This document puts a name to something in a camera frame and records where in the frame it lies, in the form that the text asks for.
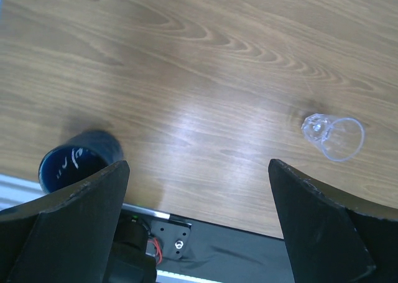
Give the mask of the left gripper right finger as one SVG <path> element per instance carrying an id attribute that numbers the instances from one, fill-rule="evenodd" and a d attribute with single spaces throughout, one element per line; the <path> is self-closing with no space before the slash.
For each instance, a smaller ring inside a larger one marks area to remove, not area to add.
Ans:
<path id="1" fill-rule="evenodd" d="M 295 282 L 397 282 L 397 209 L 279 159 L 268 173 Z"/>

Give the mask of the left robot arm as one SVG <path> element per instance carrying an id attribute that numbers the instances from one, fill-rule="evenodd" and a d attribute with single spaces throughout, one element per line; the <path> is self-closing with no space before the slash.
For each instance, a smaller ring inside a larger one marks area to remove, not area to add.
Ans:
<path id="1" fill-rule="evenodd" d="M 154 228 L 122 205 L 129 166 L 1 212 L 2 282 L 155 282 L 157 270 L 221 282 L 396 282 L 397 210 L 315 180 L 279 159 L 268 166 L 284 235 L 194 221 L 164 262 L 147 253 Z"/>

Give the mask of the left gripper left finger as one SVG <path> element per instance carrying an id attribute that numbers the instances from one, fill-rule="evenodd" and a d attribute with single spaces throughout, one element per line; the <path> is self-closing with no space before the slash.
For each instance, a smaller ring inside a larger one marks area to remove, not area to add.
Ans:
<path id="1" fill-rule="evenodd" d="M 1 211 L 1 282 L 102 282 L 130 168 Z"/>

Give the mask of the large dark blue mug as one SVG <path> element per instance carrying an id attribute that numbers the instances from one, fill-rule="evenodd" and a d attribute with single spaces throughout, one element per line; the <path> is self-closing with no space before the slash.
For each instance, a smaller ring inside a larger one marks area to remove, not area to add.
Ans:
<path id="1" fill-rule="evenodd" d="M 120 142 L 103 130 L 84 131 L 49 151 L 42 159 L 38 178 L 45 193 L 77 183 L 122 160 Z"/>

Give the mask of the clear glass cup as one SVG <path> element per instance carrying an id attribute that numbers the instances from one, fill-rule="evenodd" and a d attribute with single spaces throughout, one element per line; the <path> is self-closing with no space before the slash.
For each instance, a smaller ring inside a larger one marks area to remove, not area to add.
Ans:
<path id="1" fill-rule="evenodd" d="M 320 113 L 305 118 L 301 130 L 304 138 L 333 162 L 352 159 L 361 150 L 366 135 L 357 119 Z"/>

